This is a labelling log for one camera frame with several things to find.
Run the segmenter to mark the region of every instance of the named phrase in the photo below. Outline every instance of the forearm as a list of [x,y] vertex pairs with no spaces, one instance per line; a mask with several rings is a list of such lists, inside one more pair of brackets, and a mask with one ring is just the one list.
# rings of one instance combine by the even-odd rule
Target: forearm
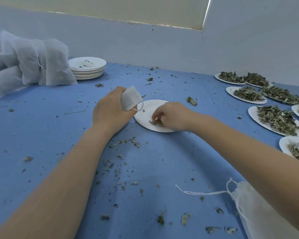
[[299,161],[196,113],[190,131],[225,158],[284,218],[299,230]]
[[104,128],[87,130],[71,152],[0,227],[0,239],[70,239],[80,225],[102,151]]

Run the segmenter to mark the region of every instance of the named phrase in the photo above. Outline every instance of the person's right hand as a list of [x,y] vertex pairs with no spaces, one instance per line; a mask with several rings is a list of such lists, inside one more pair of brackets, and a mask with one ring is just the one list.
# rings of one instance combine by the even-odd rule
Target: person's right hand
[[165,127],[173,131],[188,131],[194,113],[179,102],[166,102],[155,110],[152,119],[161,120]]

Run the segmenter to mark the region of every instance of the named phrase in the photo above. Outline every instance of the stack of paper plates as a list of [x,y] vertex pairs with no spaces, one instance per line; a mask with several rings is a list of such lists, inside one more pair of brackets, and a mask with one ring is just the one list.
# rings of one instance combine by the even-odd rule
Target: stack of paper plates
[[79,57],[69,60],[69,65],[77,80],[87,80],[101,76],[106,61],[95,57]]

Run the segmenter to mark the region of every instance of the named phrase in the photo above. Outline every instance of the person's left arm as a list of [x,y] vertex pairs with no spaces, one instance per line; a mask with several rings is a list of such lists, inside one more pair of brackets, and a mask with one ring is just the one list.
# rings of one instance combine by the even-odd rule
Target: person's left arm
[[124,112],[117,87],[93,110],[80,141],[0,227],[0,239],[72,239],[86,207],[104,147],[136,111]]

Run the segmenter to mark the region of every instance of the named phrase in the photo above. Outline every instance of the person's left hand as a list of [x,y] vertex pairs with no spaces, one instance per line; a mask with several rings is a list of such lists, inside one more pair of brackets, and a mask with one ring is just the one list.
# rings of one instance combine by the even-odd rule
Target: person's left hand
[[92,128],[102,127],[114,135],[132,119],[137,111],[125,112],[121,107],[121,96],[125,90],[125,87],[118,86],[100,99],[93,110]]

